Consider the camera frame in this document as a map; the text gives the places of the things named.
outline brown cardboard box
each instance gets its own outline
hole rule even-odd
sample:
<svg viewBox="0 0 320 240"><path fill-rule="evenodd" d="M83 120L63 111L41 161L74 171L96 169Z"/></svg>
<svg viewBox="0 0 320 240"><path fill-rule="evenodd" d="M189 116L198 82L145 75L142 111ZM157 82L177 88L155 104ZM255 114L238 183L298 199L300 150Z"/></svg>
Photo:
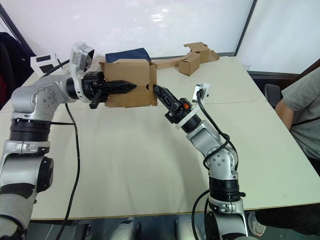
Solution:
<svg viewBox="0 0 320 240"><path fill-rule="evenodd" d="M168 58L163 60L155 60L153 61L153 63L156 64L157 69L166 69L166 68L176 67L178 66L180 60L187 59L191 54L192 52L189 52L184 56Z"/></svg>
<svg viewBox="0 0 320 240"><path fill-rule="evenodd" d="M191 52L198 53L201 55L200 63L208 63L219 60L220 56L213 50L210 51L208 45L204 44L203 42L193 42L187 43L183 46L189 47Z"/></svg>
<svg viewBox="0 0 320 240"><path fill-rule="evenodd" d="M190 76L200 66L201 55L193 52L187 59L179 61L179 72Z"/></svg>
<svg viewBox="0 0 320 240"><path fill-rule="evenodd" d="M156 65L145 59L119 59L113 63L101 62L106 81L125 80L136 88L124 94L109 94L106 107L142 107L157 105L153 86L157 84Z"/></svg>

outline gray t-shirt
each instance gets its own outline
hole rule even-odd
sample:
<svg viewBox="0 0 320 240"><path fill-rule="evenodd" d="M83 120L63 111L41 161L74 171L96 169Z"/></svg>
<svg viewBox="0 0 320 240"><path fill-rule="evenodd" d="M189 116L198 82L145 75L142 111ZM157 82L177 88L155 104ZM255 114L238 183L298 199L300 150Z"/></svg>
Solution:
<svg viewBox="0 0 320 240"><path fill-rule="evenodd" d="M320 67L282 90L282 95L295 111L293 125L320 117ZM320 160L320 119L292 126L290 132L308 158Z"/></svg>

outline sneaker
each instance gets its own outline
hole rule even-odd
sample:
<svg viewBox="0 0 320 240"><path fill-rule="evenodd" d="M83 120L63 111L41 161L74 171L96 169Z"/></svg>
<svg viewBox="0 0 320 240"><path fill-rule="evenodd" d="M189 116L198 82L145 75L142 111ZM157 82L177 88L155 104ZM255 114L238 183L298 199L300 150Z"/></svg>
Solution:
<svg viewBox="0 0 320 240"><path fill-rule="evenodd" d="M262 225L258 222L258 220L256 219L256 213L254 211L251 211L249 213L248 226L250 232L257 237L261 237L267 228L265 225Z"/></svg>

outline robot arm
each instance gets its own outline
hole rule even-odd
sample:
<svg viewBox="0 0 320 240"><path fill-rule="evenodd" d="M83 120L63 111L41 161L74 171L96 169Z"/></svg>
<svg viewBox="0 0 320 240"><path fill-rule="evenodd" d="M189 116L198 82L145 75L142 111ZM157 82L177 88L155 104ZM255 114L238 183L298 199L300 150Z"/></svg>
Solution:
<svg viewBox="0 0 320 240"><path fill-rule="evenodd" d="M196 102L197 92L201 93L201 101L207 97L209 85L197 85L193 102ZM169 110L165 117L176 128L182 128L186 138L205 157L209 172L208 205L211 209L205 218L206 239L235 239L248 236L246 219L241 197L245 194L239 192L238 155L229 146L223 146L219 133L205 120L197 115L197 106L185 98L178 100L168 89L159 85L154 86L158 99Z"/></svg>
<svg viewBox="0 0 320 240"><path fill-rule="evenodd" d="M13 92L10 137L0 161L0 238L24 239L37 194L52 184L54 161L45 154L50 149L48 136L59 104L80 99L94 109L108 94L136 87L126 81L105 82L102 72L85 75L93 54L92 48L78 42L71 53L71 76L43 76Z"/></svg>

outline person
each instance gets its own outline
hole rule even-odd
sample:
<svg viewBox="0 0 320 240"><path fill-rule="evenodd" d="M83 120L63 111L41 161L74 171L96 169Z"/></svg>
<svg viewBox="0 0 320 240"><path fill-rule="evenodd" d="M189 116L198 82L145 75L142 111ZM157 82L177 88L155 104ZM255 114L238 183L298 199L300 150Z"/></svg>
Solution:
<svg viewBox="0 0 320 240"><path fill-rule="evenodd" d="M275 111L320 177L320 67L282 90L282 95ZM266 226L320 236L320 204L252 211L248 226L258 237Z"/></svg>

